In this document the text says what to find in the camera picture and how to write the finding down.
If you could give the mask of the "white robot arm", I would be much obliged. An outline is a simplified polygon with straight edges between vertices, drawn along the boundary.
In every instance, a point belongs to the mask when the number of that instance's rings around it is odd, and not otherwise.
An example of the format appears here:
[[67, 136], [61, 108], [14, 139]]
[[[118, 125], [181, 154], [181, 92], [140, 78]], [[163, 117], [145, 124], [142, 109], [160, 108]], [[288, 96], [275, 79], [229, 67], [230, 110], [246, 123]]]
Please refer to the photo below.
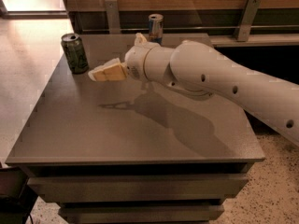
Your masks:
[[127, 77], [157, 82], [192, 99], [218, 94], [299, 145], [298, 85], [250, 70], [202, 42], [185, 40], [171, 49], [138, 33], [123, 61], [99, 65], [89, 77], [100, 82]]

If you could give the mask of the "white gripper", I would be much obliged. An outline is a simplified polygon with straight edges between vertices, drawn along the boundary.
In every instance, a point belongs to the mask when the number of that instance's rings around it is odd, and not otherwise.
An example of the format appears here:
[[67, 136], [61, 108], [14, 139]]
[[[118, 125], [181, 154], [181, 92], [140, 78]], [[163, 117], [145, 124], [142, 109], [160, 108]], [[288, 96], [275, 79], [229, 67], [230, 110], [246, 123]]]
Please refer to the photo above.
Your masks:
[[127, 78], [128, 72], [133, 79], [158, 82], [160, 78], [152, 71], [153, 62], [148, 55], [153, 49], [159, 47], [158, 43], [148, 42], [141, 33], [136, 33], [135, 44], [125, 54], [125, 63], [122, 63], [119, 58], [112, 59], [95, 67], [88, 76], [95, 82], [120, 81]]

